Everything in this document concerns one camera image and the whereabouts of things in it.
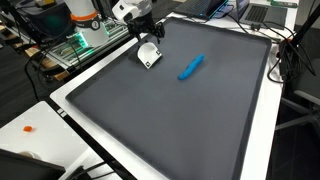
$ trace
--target desk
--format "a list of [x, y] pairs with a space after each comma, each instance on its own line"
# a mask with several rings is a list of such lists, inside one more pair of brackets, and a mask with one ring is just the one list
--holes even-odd
[[[24, 132], [24, 126], [33, 127]], [[66, 179], [76, 168], [83, 165], [89, 168], [103, 160], [68, 126], [66, 122], [44, 101], [39, 102], [0, 129], [0, 148], [19, 153], [30, 151], [42, 161], [63, 166]], [[103, 165], [89, 172], [96, 177], [113, 170]], [[119, 180], [111, 174], [102, 180]]]
[[[253, 2], [267, 4], [266, 1], [261, 0]], [[290, 29], [294, 28], [296, 14], [297, 9], [288, 9], [286, 26]], [[182, 17], [174, 13], [170, 14], [169, 16]], [[206, 24], [227, 28], [238, 26], [233, 20], [228, 17], [219, 20], [210, 20]], [[115, 159], [117, 159], [125, 168], [127, 168], [127, 170], [130, 171], [136, 178], [147, 180], [165, 179], [165, 176], [163, 176], [149, 164], [140, 159], [137, 155], [127, 149], [109, 133], [93, 123], [89, 118], [75, 109], [65, 99], [68, 93], [70, 93], [81, 83], [90, 78], [104, 66], [108, 65], [108, 63], [125, 52], [136, 42], [137, 40], [133, 39], [127, 44], [123, 45], [121, 48], [105, 57], [99, 63], [95, 64], [90, 69], [86, 70], [78, 77], [52, 93], [50, 97], [80, 126], [82, 126], [93, 138], [95, 138], [96, 141], [98, 141], [101, 146], [105, 148], [105, 150], [107, 150]], [[275, 55], [271, 53], [268, 65], [264, 72], [256, 112], [252, 123], [241, 175], [242, 180], [260, 180], [265, 179], [266, 176], [282, 91], [281, 85], [272, 83], [267, 79], [267, 70], [270, 66], [272, 66], [274, 61]]]

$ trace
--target computer screen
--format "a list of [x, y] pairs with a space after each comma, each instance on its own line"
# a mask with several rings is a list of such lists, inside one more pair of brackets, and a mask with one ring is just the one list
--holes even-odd
[[0, 179], [57, 180], [64, 173], [61, 166], [0, 149]]

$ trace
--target black cable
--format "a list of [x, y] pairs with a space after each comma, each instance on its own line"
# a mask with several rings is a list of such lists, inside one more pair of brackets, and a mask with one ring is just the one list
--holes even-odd
[[231, 17], [231, 19], [233, 19], [245, 33], [249, 34], [248, 31], [246, 31], [234, 17], [232, 17], [230, 14], [227, 14], [227, 16]]
[[14, 23], [16, 24], [16, 27], [17, 27], [17, 30], [18, 30], [18, 36], [19, 36], [19, 38], [20, 38], [20, 42], [21, 42], [21, 44], [23, 44], [23, 40], [22, 40], [22, 38], [21, 38], [20, 27], [19, 27], [19, 25], [18, 25], [18, 23], [17, 23], [16, 18], [13, 17], [13, 20], [14, 20]]
[[40, 82], [41, 86], [46, 89], [49, 90], [49, 88], [43, 84], [43, 82], [41, 81], [40, 78], [40, 67], [42, 65], [42, 62], [44, 61], [44, 59], [46, 58], [47, 54], [51, 51], [51, 49], [58, 43], [58, 40], [52, 44], [52, 46], [43, 54], [41, 60], [39, 61], [38, 67], [37, 67], [37, 77], [38, 77], [38, 81]]
[[17, 10], [18, 9], [24, 9], [24, 8], [33, 8], [33, 7], [37, 7], [37, 6], [23, 6], [23, 7], [18, 7]]
[[81, 70], [81, 72], [83, 72], [83, 68], [82, 68], [82, 65], [81, 65], [81, 61], [80, 61], [80, 58], [79, 58], [79, 55], [78, 55], [76, 49], [75, 49], [75, 48], [72, 46], [72, 44], [69, 43], [68, 41], [66, 41], [66, 43], [69, 44], [69, 46], [73, 49], [73, 52], [74, 52], [74, 54], [76, 55], [76, 58], [77, 58], [77, 60], [78, 60], [78, 64], [79, 64], [80, 70]]
[[310, 15], [311, 15], [311, 12], [312, 12], [312, 10], [313, 10], [313, 6], [314, 6], [315, 2], [316, 2], [316, 0], [313, 0], [313, 2], [312, 2], [312, 4], [311, 4], [311, 7], [310, 7], [310, 10], [309, 10], [309, 13], [308, 13], [308, 18], [309, 18]]
[[94, 165], [94, 166], [91, 166], [91, 167], [89, 167], [88, 169], [85, 169], [85, 170], [83, 170], [82, 172], [80, 172], [80, 173], [78, 173], [78, 174], [76, 174], [76, 175], [74, 175], [74, 176], [72, 176], [72, 177], [68, 177], [66, 180], [74, 180], [74, 179], [77, 179], [79, 176], [81, 176], [81, 175], [83, 175], [83, 174], [85, 174], [85, 173], [87, 173], [87, 172], [89, 172], [89, 171], [92, 171], [93, 169], [96, 169], [96, 168], [98, 168], [98, 167], [100, 167], [100, 166], [103, 166], [103, 165], [105, 165], [105, 164], [107, 164], [106, 162], [101, 162], [101, 163], [99, 163], [99, 164], [96, 164], [96, 165]]
[[34, 85], [34, 83], [33, 83], [33, 80], [32, 80], [32, 78], [31, 78], [29, 72], [28, 72], [28, 65], [29, 65], [31, 59], [32, 59], [34, 56], [37, 56], [37, 53], [34, 54], [33, 56], [31, 56], [31, 57], [28, 59], [27, 63], [24, 65], [24, 72], [26, 73], [26, 75], [27, 75], [27, 77], [28, 77], [28, 79], [29, 79], [29, 81], [30, 81], [30, 84], [31, 84], [32, 89], [33, 89], [34, 97], [36, 98], [36, 100], [37, 100], [38, 102], [40, 102], [39, 97], [38, 97], [38, 94], [37, 94], [36, 87], [35, 87], [35, 85]]
[[[268, 71], [268, 79], [272, 82], [276, 82], [276, 83], [288, 83], [294, 79], [296, 79], [297, 77], [300, 76], [300, 74], [304, 71], [303, 67], [305, 67], [311, 74], [315, 75], [315, 71], [313, 69], [309, 54], [307, 53], [307, 51], [304, 49], [304, 47], [299, 44], [298, 47], [300, 47], [300, 49], [304, 52], [307, 61], [304, 60], [304, 58], [302, 57], [302, 55], [298, 52], [298, 47], [294, 47], [290, 40], [288, 40], [288, 38], [286, 38], [285, 36], [283, 36], [282, 34], [280, 34], [277, 31], [274, 31], [272, 28], [270, 28], [267, 24], [276, 24], [280, 27], [283, 27], [284, 29], [288, 30], [291, 35], [288, 37], [294, 37], [295, 34], [287, 27], [274, 23], [274, 22], [263, 22], [263, 24], [270, 29], [271, 31], [273, 31], [274, 33], [278, 34], [279, 36], [281, 36], [284, 40], [280, 43], [279, 45], [279, 58], [277, 60], [277, 62], [275, 63], [275, 65]], [[283, 81], [276, 81], [273, 80], [270, 77], [271, 72], [275, 69], [276, 66], [280, 65], [280, 75], [282, 76]]]
[[266, 33], [264, 33], [264, 32], [261, 32], [261, 31], [255, 31], [255, 32], [258, 32], [258, 33], [260, 33], [260, 34], [262, 34], [262, 35], [264, 35], [264, 36], [268, 37], [269, 39], [271, 39], [271, 40], [275, 41], [277, 44], [279, 44], [279, 43], [280, 43], [278, 39], [275, 39], [275, 38], [273, 38], [273, 37], [271, 37], [271, 36], [267, 35], [267, 34], [266, 34]]
[[104, 174], [104, 175], [101, 175], [101, 176], [97, 176], [97, 177], [94, 177], [94, 178], [91, 178], [91, 179], [100, 179], [100, 178], [102, 178], [102, 177], [105, 177], [105, 176], [108, 176], [108, 175], [110, 175], [110, 174], [113, 174], [113, 173], [115, 173], [114, 171], [112, 171], [112, 172], [109, 172], [109, 173], [106, 173], [106, 174]]
[[[292, 37], [294, 36], [293, 31], [291, 31], [291, 29], [287, 28], [287, 27], [284, 26], [284, 25], [281, 25], [281, 24], [278, 24], [278, 23], [275, 23], [275, 22], [271, 22], [271, 21], [264, 21], [264, 22], [263, 22], [263, 25], [265, 25], [268, 29], [272, 30], [273, 32], [276, 32], [276, 31], [274, 31], [273, 29], [271, 29], [266, 23], [268, 23], [268, 24], [275, 24], [275, 25], [277, 25], [277, 26], [283, 27], [284, 29], [288, 30], [288, 31], [291, 33], [291, 36], [292, 36]], [[281, 35], [280, 33], [277, 32], [277, 34], [280, 35], [280, 36], [282, 36], [283, 39], [287, 39], [286, 37], [284, 37], [284, 36]]]
[[226, 6], [228, 6], [228, 7], [232, 7], [231, 8], [231, 10], [230, 11], [228, 11], [228, 12], [224, 12], [224, 11], [221, 11], [221, 10], [219, 10], [219, 12], [222, 12], [222, 13], [224, 13], [221, 17], [212, 17], [211, 19], [222, 19], [222, 18], [224, 18], [224, 17], [226, 17], [227, 15], [229, 15], [233, 10], [234, 10], [234, 5], [226, 5]]

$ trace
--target blue object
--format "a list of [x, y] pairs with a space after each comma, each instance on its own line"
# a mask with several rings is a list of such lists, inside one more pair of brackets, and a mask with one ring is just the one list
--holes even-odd
[[178, 76], [179, 80], [187, 79], [193, 71], [203, 62], [204, 54], [199, 54], [189, 65], [188, 67]]

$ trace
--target gray mat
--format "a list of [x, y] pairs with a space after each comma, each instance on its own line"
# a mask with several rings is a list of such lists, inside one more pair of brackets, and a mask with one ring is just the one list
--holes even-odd
[[67, 99], [170, 179], [239, 179], [271, 42], [179, 19], [165, 29], [153, 68], [135, 45]]

